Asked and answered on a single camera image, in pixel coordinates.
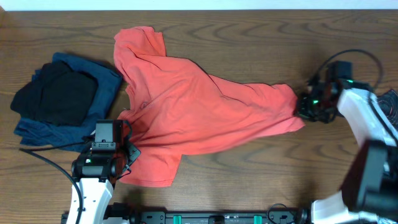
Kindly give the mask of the coral red t-shirt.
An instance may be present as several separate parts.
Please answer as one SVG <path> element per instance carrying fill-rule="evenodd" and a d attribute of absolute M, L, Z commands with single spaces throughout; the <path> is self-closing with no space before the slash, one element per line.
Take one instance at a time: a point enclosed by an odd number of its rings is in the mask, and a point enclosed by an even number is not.
<path fill-rule="evenodd" d="M 185 58 L 166 54 L 151 27 L 115 35 L 114 63 L 127 83 L 130 107 L 120 114 L 140 150 L 121 180 L 168 187 L 182 156 L 225 151 L 257 138 L 297 131 L 297 97 L 286 84 L 240 84 L 205 73 Z"/>

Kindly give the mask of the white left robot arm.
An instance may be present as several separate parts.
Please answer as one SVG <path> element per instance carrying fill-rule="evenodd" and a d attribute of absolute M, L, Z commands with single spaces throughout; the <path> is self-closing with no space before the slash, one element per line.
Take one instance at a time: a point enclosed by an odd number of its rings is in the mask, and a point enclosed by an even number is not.
<path fill-rule="evenodd" d="M 131 172 L 141 155 L 133 144 L 93 142 L 72 163 L 70 210 L 62 223 L 139 223 L 141 216 L 125 203 L 109 203 L 116 182 Z"/>

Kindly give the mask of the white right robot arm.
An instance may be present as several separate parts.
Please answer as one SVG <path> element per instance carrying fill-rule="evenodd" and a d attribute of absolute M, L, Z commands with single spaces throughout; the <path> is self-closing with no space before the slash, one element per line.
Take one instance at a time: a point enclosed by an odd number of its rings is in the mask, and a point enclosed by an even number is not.
<path fill-rule="evenodd" d="M 297 114 L 323 123 L 342 115 L 359 147 L 339 191 L 312 203 L 311 223 L 397 223 L 397 131 L 371 87 L 339 79 L 308 89 Z"/>

